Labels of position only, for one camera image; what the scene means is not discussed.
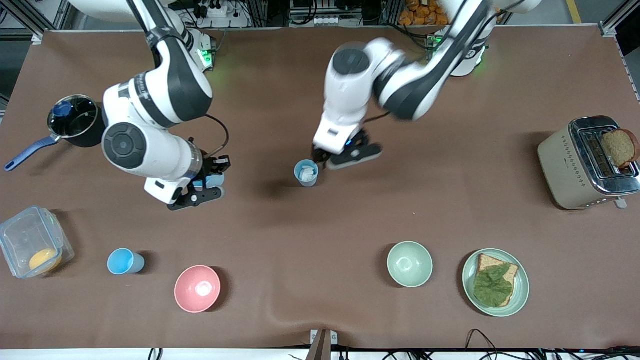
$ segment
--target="green bowl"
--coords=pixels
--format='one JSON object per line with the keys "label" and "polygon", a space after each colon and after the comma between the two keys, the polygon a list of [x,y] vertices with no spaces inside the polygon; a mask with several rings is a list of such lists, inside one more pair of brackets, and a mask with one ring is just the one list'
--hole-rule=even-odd
{"label": "green bowl", "polygon": [[[474,295],[474,279],[476,278],[478,257],[480,254],[489,255],[492,258],[516,264],[519,267],[513,283],[513,295],[511,296],[509,304],[505,307],[488,307],[478,301]],[[514,256],[499,249],[483,249],[473,253],[465,263],[465,267],[462,269],[462,286],[465,288],[465,293],[467,293],[467,296],[473,305],[483,313],[496,317],[511,316],[517,313],[527,303],[527,299],[529,299],[529,278],[527,276],[527,272]]]}
{"label": "green bowl", "polygon": [[413,241],[404,241],[396,244],[389,252],[387,269],[398,284],[416,288],[431,277],[433,260],[424,246]]}

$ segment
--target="toaster lever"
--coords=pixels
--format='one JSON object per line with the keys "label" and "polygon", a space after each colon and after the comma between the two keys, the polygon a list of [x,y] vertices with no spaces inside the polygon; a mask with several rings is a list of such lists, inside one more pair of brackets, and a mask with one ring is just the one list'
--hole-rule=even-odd
{"label": "toaster lever", "polygon": [[618,209],[627,208],[627,201],[625,199],[622,199],[621,197],[617,197],[616,200],[613,200],[613,202],[616,203],[616,208]]}

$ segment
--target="saucepan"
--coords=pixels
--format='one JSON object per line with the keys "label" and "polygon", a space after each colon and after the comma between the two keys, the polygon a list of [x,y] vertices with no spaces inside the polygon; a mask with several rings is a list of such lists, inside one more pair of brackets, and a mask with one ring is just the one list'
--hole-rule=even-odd
{"label": "saucepan", "polygon": [[79,147],[93,147],[101,143],[105,130],[102,110],[84,95],[71,95],[58,101],[49,112],[47,126],[51,136],[38,140],[4,166],[12,171],[36,151],[56,145],[61,139]]}

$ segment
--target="table surface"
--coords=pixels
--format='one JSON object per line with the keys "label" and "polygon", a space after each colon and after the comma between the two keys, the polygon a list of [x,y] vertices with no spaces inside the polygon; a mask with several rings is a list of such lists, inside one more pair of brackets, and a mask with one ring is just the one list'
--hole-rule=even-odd
{"label": "table surface", "polygon": [[[299,187],[292,168],[309,156],[332,53],[380,36],[415,54],[392,29],[227,34],[207,75],[209,113],[231,133],[218,202],[170,212],[100,147],[61,143],[0,174],[0,220],[35,204],[52,210],[76,252],[45,279],[13,278],[3,261],[0,347],[282,347],[316,328],[362,348],[459,348],[473,328],[497,347],[639,343],[640,197],[625,211],[561,211],[536,156],[578,117],[608,115],[640,133],[614,40],[596,27],[497,28],[479,68],[450,79],[422,119],[367,126],[385,146],[381,158]],[[58,99],[100,99],[152,65],[141,33],[46,34],[0,126],[2,160],[48,135]],[[205,150],[223,140],[209,119],[172,132]],[[386,273],[388,250],[403,240],[434,259],[420,288]],[[142,274],[109,274],[119,247],[143,253]],[[531,296],[514,316],[488,317],[465,298],[462,266],[483,248],[506,250],[527,270]],[[176,305],[173,285],[196,264],[214,267],[223,291],[194,315]]]}

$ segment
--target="bread slice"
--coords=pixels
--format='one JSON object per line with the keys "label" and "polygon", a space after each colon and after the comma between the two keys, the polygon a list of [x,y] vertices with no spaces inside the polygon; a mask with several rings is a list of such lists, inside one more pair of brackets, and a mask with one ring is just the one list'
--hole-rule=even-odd
{"label": "bread slice", "polygon": [[[492,258],[489,255],[480,254],[480,256],[478,257],[478,270],[476,274],[488,268],[489,266],[503,265],[506,263],[507,263],[506,261]],[[509,267],[509,270],[507,270],[507,273],[504,274],[504,276],[502,277],[503,279],[511,283],[511,286],[513,286],[514,289],[515,289],[515,279],[516,279],[517,272],[518,272],[518,265],[511,264],[511,266]],[[511,294],[509,294],[509,297],[507,298],[507,300],[501,303],[499,307],[507,306],[509,304],[509,301],[511,301],[511,296],[513,296],[513,291],[511,291]]]}
{"label": "bread slice", "polygon": [[602,135],[602,146],[618,168],[625,168],[640,157],[640,143],[629,130],[617,129]]}

